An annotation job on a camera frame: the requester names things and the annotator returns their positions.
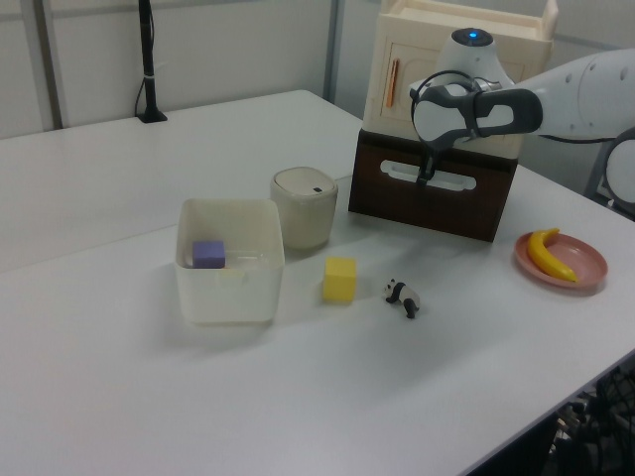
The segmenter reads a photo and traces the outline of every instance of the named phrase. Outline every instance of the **purple block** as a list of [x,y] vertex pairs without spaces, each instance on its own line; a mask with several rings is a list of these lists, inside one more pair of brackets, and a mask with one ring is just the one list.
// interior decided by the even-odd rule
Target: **purple block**
[[225,245],[222,241],[194,241],[191,245],[194,268],[220,269],[225,267]]

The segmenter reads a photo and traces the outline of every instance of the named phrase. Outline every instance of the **round container with lid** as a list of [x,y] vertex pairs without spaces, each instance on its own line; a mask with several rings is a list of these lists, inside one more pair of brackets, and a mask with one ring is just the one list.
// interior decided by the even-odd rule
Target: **round container with lid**
[[278,172],[271,180],[285,246],[309,249],[328,241],[337,201],[337,183],[310,167]]

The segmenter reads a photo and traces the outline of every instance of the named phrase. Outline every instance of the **yellow cube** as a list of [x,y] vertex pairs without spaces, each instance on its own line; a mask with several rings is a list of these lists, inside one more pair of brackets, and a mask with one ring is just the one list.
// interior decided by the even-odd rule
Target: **yellow cube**
[[353,258],[326,258],[321,291],[324,300],[352,301],[356,283],[357,270]]

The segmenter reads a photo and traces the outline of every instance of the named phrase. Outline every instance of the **cabinet handle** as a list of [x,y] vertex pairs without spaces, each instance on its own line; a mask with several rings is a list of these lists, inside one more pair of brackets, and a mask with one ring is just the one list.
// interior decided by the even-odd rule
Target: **cabinet handle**
[[399,59],[393,59],[390,67],[390,79],[388,80],[388,95],[386,96],[386,107],[393,107],[395,102],[395,87],[397,86],[397,71],[399,70]]

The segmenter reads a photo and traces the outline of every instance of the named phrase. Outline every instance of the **container lid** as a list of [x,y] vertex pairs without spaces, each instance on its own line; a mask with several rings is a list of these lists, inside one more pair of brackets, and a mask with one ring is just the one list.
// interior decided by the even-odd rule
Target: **container lid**
[[287,193],[302,196],[333,192],[337,187],[332,178],[311,167],[281,171],[274,177],[274,182]]

